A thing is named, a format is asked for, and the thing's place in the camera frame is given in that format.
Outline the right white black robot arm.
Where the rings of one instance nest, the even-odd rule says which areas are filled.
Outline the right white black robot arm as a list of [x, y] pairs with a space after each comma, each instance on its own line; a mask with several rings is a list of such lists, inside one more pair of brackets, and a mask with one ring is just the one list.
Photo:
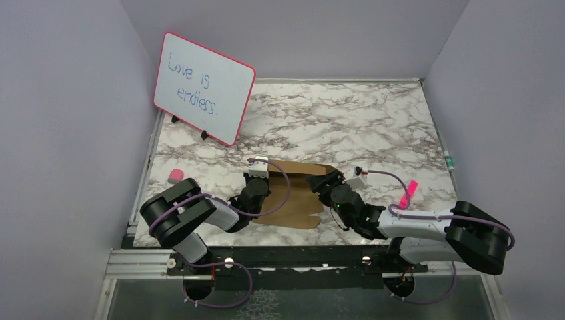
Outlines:
[[356, 167], [354, 177], [341, 171], [307, 177], [310, 190], [332, 209], [344, 228], [369, 240], [389, 240], [386, 266], [401, 271], [424, 262], [462, 262], [481, 273], [500, 275], [506, 254], [516, 238], [510, 228], [477, 206], [457, 201], [440, 211], [411, 211], [411, 197], [404, 181], [400, 185], [405, 205], [387, 207], [366, 203], [356, 192], [371, 171]]

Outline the brown cardboard box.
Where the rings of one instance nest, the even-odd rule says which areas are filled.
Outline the brown cardboard box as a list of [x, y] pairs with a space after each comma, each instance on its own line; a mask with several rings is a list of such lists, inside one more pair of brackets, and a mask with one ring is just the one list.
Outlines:
[[283, 174], [275, 166], [269, 164], [269, 189], [271, 194], [265, 198], [261, 212], [265, 213], [284, 205], [274, 213], [262, 215], [255, 222], [262, 225], [288, 227], [294, 229], [314, 229], [320, 223], [320, 213], [324, 205], [318, 196], [310, 190], [306, 178], [326, 175], [336, 168], [317, 163], [301, 163], [293, 161], [272, 160], [288, 175], [290, 189]]

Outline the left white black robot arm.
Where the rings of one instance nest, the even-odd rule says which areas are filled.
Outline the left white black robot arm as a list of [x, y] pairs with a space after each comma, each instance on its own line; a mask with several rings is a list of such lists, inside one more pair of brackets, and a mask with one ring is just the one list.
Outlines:
[[149, 235], [163, 249], [172, 249], [184, 258], [192, 273], [209, 267], [209, 249], [195, 229], [203, 223], [227, 233], [247, 227], [261, 212], [271, 193], [269, 180], [245, 173], [245, 187], [227, 202], [204, 193], [198, 183], [187, 178], [146, 200], [139, 209], [149, 226]]

